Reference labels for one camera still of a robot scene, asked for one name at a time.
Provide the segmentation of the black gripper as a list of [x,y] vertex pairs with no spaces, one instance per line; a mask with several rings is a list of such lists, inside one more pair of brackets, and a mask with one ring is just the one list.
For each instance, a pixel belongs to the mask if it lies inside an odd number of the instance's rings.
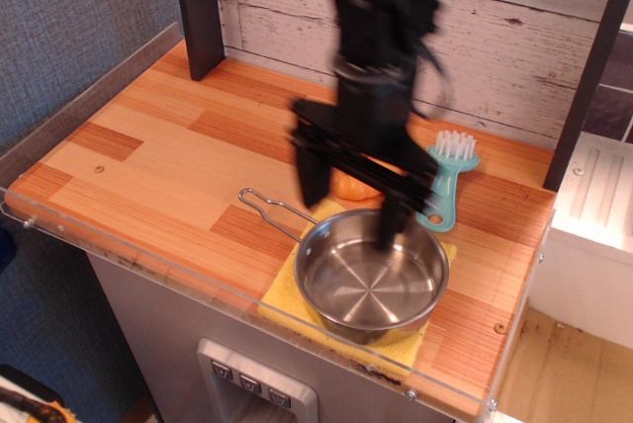
[[426,211],[438,163],[408,133],[412,80],[338,77],[336,104],[297,100],[292,142],[303,202],[329,193],[333,168],[379,190],[376,248],[387,250],[414,211]]

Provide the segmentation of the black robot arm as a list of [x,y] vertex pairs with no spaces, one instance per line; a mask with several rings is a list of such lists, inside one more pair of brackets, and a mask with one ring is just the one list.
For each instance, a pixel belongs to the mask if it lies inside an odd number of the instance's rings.
[[423,212],[437,162],[409,135],[423,37],[434,29],[436,0],[334,0],[339,49],[333,106],[297,101],[292,132],[303,201],[311,207],[340,170],[380,191],[376,225],[384,250],[414,212]]

